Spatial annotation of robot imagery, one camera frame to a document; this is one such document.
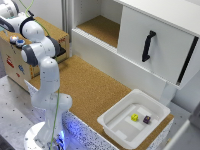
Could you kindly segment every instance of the cabinet door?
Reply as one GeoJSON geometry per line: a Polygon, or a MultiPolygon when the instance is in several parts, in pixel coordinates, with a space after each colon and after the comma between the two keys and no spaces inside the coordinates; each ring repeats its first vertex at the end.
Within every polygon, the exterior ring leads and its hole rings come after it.
{"type": "Polygon", "coordinates": [[[128,7],[123,8],[118,53],[173,84],[177,84],[193,41],[193,35],[128,7]],[[150,31],[156,36],[151,38],[150,59],[143,62],[150,31]]]}

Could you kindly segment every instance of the cork surface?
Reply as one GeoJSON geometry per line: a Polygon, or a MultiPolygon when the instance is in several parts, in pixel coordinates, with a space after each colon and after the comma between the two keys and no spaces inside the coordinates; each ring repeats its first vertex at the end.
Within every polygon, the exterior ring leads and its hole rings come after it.
{"type": "MultiPolygon", "coordinates": [[[[130,93],[131,89],[86,63],[78,56],[73,56],[60,63],[59,69],[60,92],[71,95],[73,99],[70,111],[120,150],[123,150],[105,134],[102,126],[97,122],[97,118],[130,93]]],[[[39,89],[39,76],[29,82],[39,89]]],[[[169,115],[137,150],[145,150],[172,119],[173,116],[169,115]]]]}
{"type": "MultiPolygon", "coordinates": [[[[49,22],[45,21],[44,19],[42,19],[42,18],[40,18],[40,17],[36,17],[35,20],[37,20],[40,24],[42,24],[42,25],[47,29],[47,31],[49,32],[50,36],[51,36],[52,38],[54,38],[55,40],[57,40],[57,41],[58,41],[59,39],[65,37],[65,36],[68,36],[68,34],[67,34],[66,32],[60,30],[59,28],[55,27],[54,25],[50,24],[49,22]]],[[[9,31],[7,31],[7,33],[8,33],[8,36],[6,36],[6,34],[5,34],[3,31],[0,32],[0,37],[1,37],[2,39],[4,39],[5,41],[7,41],[7,42],[10,42],[10,36],[16,35],[16,36],[19,37],[19,39],[25,40],[26,45],[31,44],[31,41],[25,39],[25,38],[24,38],[21,34],[19,34],[19,33],[11,33],[11,32],[9,32],[9,31]]]]}
{"type": "Polygon", "coordinates": [[[77,27],[117,48],[120,30],[119,24],[103,16],[98,16],[77,27]]]}

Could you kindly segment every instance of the yellow object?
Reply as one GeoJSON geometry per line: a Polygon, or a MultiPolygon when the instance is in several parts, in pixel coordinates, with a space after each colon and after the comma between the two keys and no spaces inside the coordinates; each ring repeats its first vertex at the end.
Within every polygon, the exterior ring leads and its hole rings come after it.
{"type": "Polygon", "coordinates": [[[131,120],[137,121],[137,120],[138,120],[138,115],[137,115],[137,114],[133,114],[133,115],[131,116],[131,120]]]}

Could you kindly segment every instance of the purple object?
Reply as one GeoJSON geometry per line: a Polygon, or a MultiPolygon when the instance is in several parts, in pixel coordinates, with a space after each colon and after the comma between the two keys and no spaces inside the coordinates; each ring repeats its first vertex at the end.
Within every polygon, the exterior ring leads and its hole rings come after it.
{"type": "Polygon", "coordinates": [[[151,120],[151,117],[146,116],[143,120],[144,123],[149,124],[149,121],[151,120]]]}

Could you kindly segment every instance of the white tray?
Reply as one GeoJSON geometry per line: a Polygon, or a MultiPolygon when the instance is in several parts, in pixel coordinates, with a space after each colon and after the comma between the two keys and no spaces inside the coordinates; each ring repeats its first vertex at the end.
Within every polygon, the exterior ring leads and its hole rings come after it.
{"type": "Polygon", "coordinates": [[[170,109],[146,95],[133,90],[98,118],[105,133],[126,149],[136,149],[147,136],[169,115],[170,109]],[[131,120],[138,114],[138,121],[131,120]],[[149,124],[143,119],[150,116],[149,124]]]}

